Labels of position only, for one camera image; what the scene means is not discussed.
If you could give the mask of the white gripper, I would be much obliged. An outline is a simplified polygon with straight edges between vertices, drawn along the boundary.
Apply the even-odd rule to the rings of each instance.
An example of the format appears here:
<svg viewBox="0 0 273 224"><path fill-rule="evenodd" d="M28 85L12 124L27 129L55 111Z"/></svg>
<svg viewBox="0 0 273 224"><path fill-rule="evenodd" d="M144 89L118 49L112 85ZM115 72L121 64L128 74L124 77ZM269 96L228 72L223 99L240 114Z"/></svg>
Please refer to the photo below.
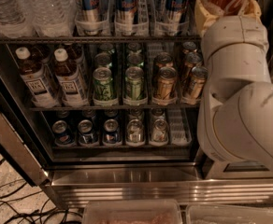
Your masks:
<svg viewBox="0 0 273 224"><path fill-rule="evenodd" d="M195 25L203 37L201 48L205 62L218 57L232 63L266 63L267 30L256 20L261 15L256 0L243 0L238 16L223 18L220 7L208 0L195 0Z"/></svg>

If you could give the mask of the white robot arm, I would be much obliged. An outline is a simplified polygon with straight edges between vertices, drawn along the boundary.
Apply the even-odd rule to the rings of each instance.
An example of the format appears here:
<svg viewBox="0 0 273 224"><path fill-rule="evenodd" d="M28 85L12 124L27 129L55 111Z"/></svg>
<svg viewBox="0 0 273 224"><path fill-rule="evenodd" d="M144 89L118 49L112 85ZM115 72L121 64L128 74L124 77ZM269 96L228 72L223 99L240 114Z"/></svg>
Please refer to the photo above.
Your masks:
<svg viewBox="0 0 273 224"><path fill-rule="evenodd" d="M258 161L273 173L273 83L267 30L255 0L233 0L238 12L212 0L195 1L208 79L197 135L214 161Z"/></svg>

